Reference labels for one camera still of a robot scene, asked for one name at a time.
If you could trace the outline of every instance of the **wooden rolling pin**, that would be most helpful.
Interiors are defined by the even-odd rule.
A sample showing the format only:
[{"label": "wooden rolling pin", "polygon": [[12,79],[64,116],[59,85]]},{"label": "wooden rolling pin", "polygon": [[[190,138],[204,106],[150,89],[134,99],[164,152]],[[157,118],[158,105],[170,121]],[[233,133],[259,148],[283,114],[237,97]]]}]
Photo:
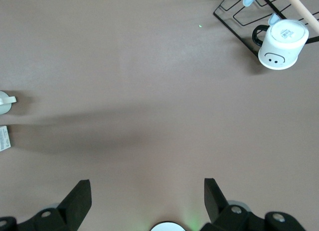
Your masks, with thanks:
[{"label": "wooden rolling pin", "polygon": [[289,0],[291,5],[297,10],[297,12],[308,22],[317,34],[319,34],[319,22],[318,20],[309,12],[309,10],[300,2],[300,0]]}]

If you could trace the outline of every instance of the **silver bolt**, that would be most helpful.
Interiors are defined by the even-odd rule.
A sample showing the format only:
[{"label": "silver bolt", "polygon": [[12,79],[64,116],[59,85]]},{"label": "silver bolt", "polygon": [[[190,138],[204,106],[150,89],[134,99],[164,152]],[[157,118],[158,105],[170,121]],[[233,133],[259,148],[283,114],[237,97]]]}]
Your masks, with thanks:
[{"label": "silver bolt", "polygon": [[282,216],[281,214],[273,214],[273,218],[275,219],[275,220],[277,220],[277,221],[279,221],[279,222],[284,222],[285,221],[285,218],[284,218],[284,216]]},{"label": "silver bolt", "polygon": [[50,211],[45,211],[44,213],[41,214],[42,218],[50,216],[51,212]]},{"label": "silver bolt", "polygon": [[7,224],[8,222],[6,220],[0,221],[0,227],[3,227]]},{"label": "silver bolt", "polygon": [[231,208],[231,211],[234,212],[235,214],[241,214],[241,209],[238,206],[233,206]]}]

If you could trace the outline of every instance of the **black mug handle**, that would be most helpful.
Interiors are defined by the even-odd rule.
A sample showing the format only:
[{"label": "black mug handle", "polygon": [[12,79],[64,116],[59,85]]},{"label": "black mug handle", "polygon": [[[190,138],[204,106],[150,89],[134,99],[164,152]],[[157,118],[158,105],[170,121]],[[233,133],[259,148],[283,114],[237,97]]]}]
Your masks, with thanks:
[{"label": "black mug handle", "polygon": [[263,25],[263,24],[261,24],[261,25],[258,25],[258,26],[254,29],[254,31],[253,31],[253,41],[254,41],[254,43],[256,43],[258,46],[263,45],[263,41],[260,40],[260,39],[257,37],[258,31],[260,31],[260,30],[262,30],[262,31],[267,31],[268,28],[269,28],[268,25]]}]

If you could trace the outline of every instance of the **dish rack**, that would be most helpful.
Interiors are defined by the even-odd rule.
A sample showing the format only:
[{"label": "dish rack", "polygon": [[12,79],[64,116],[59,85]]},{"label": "dish rack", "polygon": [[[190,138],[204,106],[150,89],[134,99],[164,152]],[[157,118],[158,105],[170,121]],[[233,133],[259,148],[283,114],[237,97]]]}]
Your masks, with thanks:
[{"label": "dish rack", "polygon": [[[260,47],[252,40],[253,30],[260,24],[268,25],[272,15],[280,19],[297,19],[308,27],[310,36],[306,44],[319,41],[319,36],[308,26],[304,18],[289,4],[288,0],[255,0],[250,6],[243,5],[244,0],[224,0],[213,13],[237,38],[256,56]],[[300,0],[319,20],[319,0]],[[260,38],[265,32],[259,31]]]}]

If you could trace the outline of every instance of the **white mug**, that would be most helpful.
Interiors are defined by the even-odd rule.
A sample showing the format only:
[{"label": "white mug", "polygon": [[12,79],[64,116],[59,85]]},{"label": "white mug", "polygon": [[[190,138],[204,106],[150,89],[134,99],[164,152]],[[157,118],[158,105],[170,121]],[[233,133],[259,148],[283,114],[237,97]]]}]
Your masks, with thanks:
[{"label": "white mug", "polygon": [[16,103],[16,98],[9,97],[7,93],[0,91],[0,115],[10,111],[12,103]]},{"label": "white mug", "polygon": [[[264,41],[258,37],[258,31],[266,31]],[[259,25],[253,31],[253,41],[261,46],[259,61],[267,68],[283,70],[293,66],[309,37],[307,27],[298,20],[283,19],[267,26]]]}]

